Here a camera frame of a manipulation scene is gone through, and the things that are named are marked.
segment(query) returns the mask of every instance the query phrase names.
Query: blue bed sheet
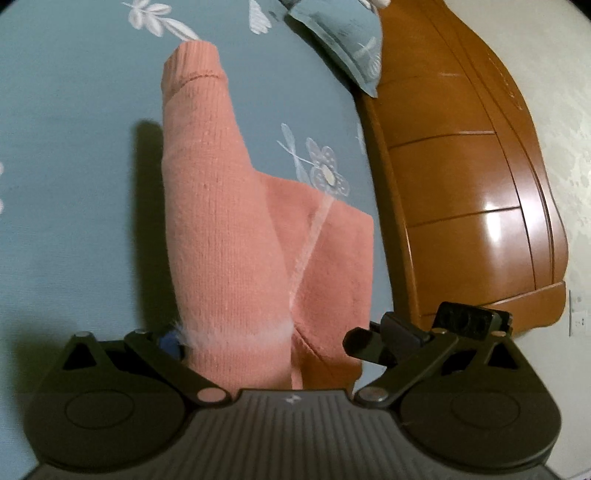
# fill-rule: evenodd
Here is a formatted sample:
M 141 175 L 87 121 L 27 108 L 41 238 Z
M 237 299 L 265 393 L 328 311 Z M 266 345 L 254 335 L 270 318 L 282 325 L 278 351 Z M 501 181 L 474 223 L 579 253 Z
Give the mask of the blue bed sheet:
M 353 87 L 286 13 L 279 0 L 17 0 L 0 14 L 1 478 L 35 465 L 22 412 L 73 332 L 118 339 L 176 316 L 160 79 L 183 40 L 217 45 L 255 168 L 297 179 L 308 137 L 335 152 L 343 199 L 375 219 L 371 318 L 392 309 Z

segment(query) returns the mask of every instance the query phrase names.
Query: pink garment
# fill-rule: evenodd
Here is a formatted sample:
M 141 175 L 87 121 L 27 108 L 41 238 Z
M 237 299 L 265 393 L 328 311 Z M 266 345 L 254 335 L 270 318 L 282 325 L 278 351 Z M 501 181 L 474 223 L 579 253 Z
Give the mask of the pink garment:
M 167 60 L 166 236 L 188 364 L 241 388 L 350 389 L 345 333 L 369 325 L 373 219 L 331 196 L 257 172 L 217 49 Z

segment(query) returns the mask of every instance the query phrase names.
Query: pillow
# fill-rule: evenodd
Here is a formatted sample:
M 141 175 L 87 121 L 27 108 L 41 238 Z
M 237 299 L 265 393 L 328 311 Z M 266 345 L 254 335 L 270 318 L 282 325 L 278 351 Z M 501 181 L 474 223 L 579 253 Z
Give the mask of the pillow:
M 368 0 L 283 0 L 331 58 L 364 92 L 377 97 L 382 72 L 382 24 Z

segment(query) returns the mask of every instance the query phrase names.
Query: wooden bed frame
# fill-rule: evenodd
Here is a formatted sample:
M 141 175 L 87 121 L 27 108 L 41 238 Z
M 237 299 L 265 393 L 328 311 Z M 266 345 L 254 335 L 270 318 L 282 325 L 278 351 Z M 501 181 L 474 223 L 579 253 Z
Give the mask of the wooden bed frame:
M 356 93 L 395 310 L 507 310 L 514 332 L 566 303 L 568 247 L 531 115 L 492 50 L 443 0 L 381 11 L 378 98 Z

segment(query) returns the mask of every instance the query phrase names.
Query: ribbed cuff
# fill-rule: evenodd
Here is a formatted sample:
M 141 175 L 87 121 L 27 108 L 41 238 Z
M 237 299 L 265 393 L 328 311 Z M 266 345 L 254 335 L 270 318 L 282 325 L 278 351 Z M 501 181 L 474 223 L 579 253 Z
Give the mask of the ribbed cuff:
M 203 40 L 181 43 L 164 63 L 160 84 L 163 104 L 166 105 L 186 83 L 200 77 L 226 80 L 216 46 Z

